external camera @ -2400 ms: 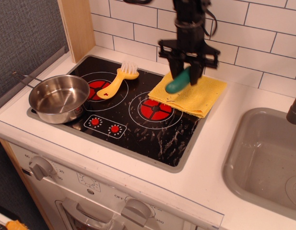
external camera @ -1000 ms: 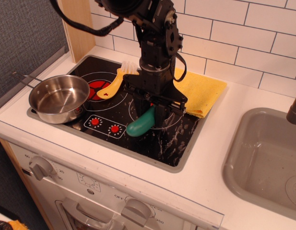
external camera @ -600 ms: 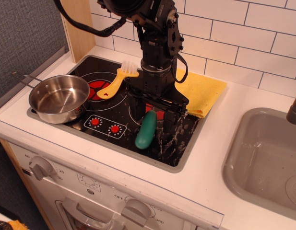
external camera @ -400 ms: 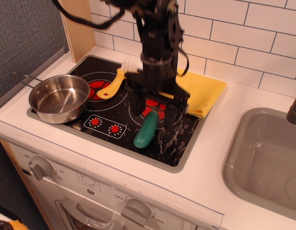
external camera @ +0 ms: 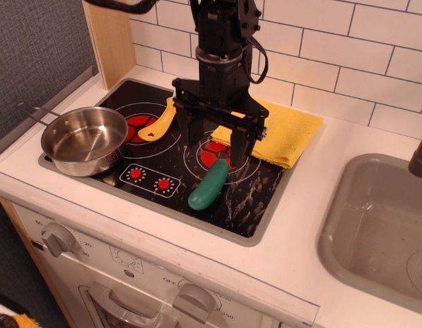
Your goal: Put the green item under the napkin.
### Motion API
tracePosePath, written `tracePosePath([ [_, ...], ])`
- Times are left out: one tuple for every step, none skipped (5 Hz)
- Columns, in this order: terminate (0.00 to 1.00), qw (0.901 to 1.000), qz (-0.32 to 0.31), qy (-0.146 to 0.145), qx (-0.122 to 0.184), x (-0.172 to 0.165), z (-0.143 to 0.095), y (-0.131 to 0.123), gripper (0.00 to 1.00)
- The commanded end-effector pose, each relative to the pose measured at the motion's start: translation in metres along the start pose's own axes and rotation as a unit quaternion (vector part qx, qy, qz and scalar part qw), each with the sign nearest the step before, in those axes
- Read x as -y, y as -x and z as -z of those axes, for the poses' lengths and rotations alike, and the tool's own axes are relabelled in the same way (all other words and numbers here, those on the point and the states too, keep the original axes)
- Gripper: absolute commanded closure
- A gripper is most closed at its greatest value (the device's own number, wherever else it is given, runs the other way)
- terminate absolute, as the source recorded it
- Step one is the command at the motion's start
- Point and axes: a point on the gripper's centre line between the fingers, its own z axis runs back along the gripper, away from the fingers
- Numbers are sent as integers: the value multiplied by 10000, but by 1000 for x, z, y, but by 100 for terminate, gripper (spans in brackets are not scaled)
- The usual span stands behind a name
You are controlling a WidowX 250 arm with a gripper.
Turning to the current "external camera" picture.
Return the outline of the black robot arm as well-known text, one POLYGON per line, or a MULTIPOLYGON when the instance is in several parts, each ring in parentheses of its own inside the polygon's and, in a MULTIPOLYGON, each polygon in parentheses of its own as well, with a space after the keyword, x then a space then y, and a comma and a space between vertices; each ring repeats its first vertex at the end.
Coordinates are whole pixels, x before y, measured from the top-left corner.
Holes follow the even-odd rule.
POLYGON ((174 106, 184 142, 196 145, 210 121, 229 128, 230 161, 236 167, 266 134, 268 110, 249 94, 252 50, 261 12, 253 1, 192 1, 198 32, 199 79, 175 79, 174 106))

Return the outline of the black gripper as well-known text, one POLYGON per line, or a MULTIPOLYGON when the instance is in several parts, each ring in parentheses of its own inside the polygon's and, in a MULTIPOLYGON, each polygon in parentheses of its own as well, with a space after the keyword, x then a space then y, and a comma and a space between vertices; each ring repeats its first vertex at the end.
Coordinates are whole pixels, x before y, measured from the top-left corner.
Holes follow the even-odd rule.
POLYGON ((252 59, 236 61, 199 61, 199 79, 173 80, 176 119, 185 144, 198 143, 205 121, 229 129, 230 164, 241 165, 254 143, 265 137, 266 110, 249 94, 252 59))

